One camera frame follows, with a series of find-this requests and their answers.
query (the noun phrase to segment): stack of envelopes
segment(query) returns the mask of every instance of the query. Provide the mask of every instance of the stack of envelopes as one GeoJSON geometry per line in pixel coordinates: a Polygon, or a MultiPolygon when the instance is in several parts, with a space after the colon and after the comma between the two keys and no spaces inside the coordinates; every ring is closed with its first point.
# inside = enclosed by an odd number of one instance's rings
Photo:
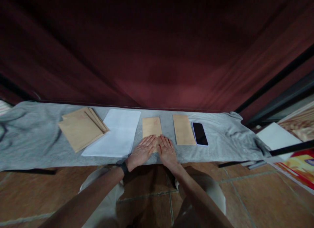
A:
{"type": "Polygon", "coordinates": [[[92,108],[82,108],[63,115],[62,119],[58,125],[76,153],[109,131],[92,108]]]}

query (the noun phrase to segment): hand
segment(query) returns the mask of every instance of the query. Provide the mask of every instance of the hand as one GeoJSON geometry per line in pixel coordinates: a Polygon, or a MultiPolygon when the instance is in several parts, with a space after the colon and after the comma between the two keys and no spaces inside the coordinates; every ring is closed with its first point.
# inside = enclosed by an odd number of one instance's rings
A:
{"type": "Polygon", "coordinates": [[[163,135],[159,136],[157,150],[163,165],[173,173],[180,164],[178,163],[176,151],[171,140],[163,135]]]}
{"type": "Polygon", "coordinates": [[[145,137],[125,161],[129,172],[143,165],[151,156],[157,144],[156,135],[145,137]]]}

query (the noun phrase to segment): brown envelope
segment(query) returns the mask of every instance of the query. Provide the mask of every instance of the brown envelope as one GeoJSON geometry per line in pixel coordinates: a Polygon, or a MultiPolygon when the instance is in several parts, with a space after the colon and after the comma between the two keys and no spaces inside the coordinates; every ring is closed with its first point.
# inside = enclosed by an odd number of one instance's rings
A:
{"type": "Polygon", "coordinates": [[[177,145],[196,145],[187,115],[172,115],[177,145]]]}
{"type": "Polygon", "coordinates": [[[101,125],[104,133],[106,133],[107,131],[109,131],[109,128],[105,125],[105,123],[100,119],[100,117],[95,113],[95,111],[92,108],[88,108],[90,110],[90,112],[93,114],[93,116],[96,118],[96,120],[98,121],[98,123],[101,125]]]}
{"type": "Polygon", "coordinates": [[[162,135],[163,132],[161,130],[160,118],[142,118],[142,130],[143,130],[143,138],[156,135],[157,137],[162,135]]]}
{"type": "Polygon", "coordinates": [[[69,114],[66,114],[66,115],[63,115],[62,116],[62,119],[65,120],[65,119],[68,119],[70,117],[74,117],[74,116],[78,116],[80,115],[81,113],[86,113],[87,116],[99,127],[99,129],[103,132],[103,133],[106,133],[107,130],[104,130],[104,127],[101,123],[98,122],[98,117],[96,118],[92,112],[90,111],[90,109],[88,107],[84,107],[84,108],[81,108],[75,112],[71,112],[69,114]]]}
{"type": "Polygon", "coordinates": [[[104,135],[85,112],[76,113],[58,125],[76,153],[104,135]]]}

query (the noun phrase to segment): phone screen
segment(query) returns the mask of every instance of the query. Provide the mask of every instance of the phone screen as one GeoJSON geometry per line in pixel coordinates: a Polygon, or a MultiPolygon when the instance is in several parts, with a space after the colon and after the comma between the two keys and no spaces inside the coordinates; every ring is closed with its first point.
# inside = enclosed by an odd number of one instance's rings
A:
{"type": "Polygon", "coordinates": [[[194,136],[197,144],[208,146],[206,135],[204,132],[203,125],[201,123],[192,123],[194,136]]]}

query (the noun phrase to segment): floor tile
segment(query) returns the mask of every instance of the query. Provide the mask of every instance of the floor tile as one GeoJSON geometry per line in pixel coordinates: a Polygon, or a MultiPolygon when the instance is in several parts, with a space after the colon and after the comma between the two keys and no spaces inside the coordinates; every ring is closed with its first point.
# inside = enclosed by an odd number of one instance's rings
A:
{"type": "Polygon", "coordinates": [[[2,226],[1,228],[38,228],[41,224],[43,224],[47,219],[39,219],[30,222],[23,222],[14,225],[2,226]]]}
{"type": "Polygon", "coordinates": [[[120,200],[167,191],[168,184],[164,166],[140,166],[135,168],[124,180],[124,194],[120,200]]]}
{"type": "Polygon", "coordinates": [[[277,173],[233,184],[256,227],[313,227],[314,216],[277,173]]]}
{"type": "Polygon", "coordinates": [[[218,168],[216,162],[189,162],[182,164],[183,167],[192,166],[194,169],[210,175],[215,181],[228,179],[223,168],[218,168]]]}
{"type": "Polygon", "coordinates": [[[118,203],[117,215],[121,227],[171,227],[169,195],[118,203]]]}
{"type": "Polygon", "coordinates": [[[239,200],[232,184],[219,184],[226,198],[226,216],[234,228],[253,227],[252,222],[239,200]]]}
{"type": "Polygon", "coordinates": [[[2,180],[9,174],[9,172],[0,172],[0,184],[2,180]]]}
{"type": "Polygon", "coordinates": [[[242,177],[242,176],[249,176],[249,175],[254,175],[258,173],[263,173],[263,172],[268,172],[268,171],[275,171],[276,169],[267,164],[265,166],[249,170],[247,167],[243,167],[240,164],[226,167],[226,171],[228,172],[228,175],[230,178],[237,178],[237,177],[242,177]]]}
{"type": "Polygon", "coordinates": [[[75,196],[96,166],[59,168],[57,174],[12,173],[0,185],[0,221],[58,210],[75,196]]]}
{"type": "Polygon", "coordinates": [[[285,175],[280,174],[280,176],[294,190],[294,192],[298,194],[306,206],[314,213],[314,195],[285,175]]]}
{"type": "Polygon", "coordinates": [[[173,219],[176,220],[179,214],[183,199],[180,197],[179,192],[171,193],[170,196],[171,196],[173,219]]]}

